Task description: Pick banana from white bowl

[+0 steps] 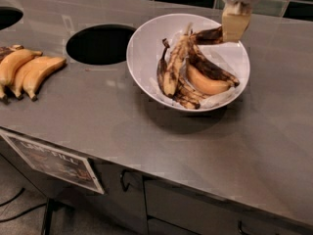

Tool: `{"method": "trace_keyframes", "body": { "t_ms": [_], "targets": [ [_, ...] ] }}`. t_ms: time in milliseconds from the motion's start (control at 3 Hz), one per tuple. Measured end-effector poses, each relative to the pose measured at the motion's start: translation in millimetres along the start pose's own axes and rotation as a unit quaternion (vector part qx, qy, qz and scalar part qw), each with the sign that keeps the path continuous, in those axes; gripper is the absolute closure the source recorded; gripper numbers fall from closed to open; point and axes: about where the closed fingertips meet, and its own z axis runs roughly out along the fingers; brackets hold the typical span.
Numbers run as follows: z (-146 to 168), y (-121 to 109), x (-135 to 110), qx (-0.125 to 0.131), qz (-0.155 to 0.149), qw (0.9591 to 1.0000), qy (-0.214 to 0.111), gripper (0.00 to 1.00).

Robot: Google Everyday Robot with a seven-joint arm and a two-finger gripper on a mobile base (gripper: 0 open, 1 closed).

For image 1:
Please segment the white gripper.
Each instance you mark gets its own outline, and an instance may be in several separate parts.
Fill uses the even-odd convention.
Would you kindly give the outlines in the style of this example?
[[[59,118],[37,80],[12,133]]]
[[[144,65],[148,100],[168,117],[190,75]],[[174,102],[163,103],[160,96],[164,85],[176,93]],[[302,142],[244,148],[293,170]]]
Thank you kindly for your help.
[[[250,23],[252,8],[259,0],[223,0],[226,4],[222,13],[224,42],[238,42]]]

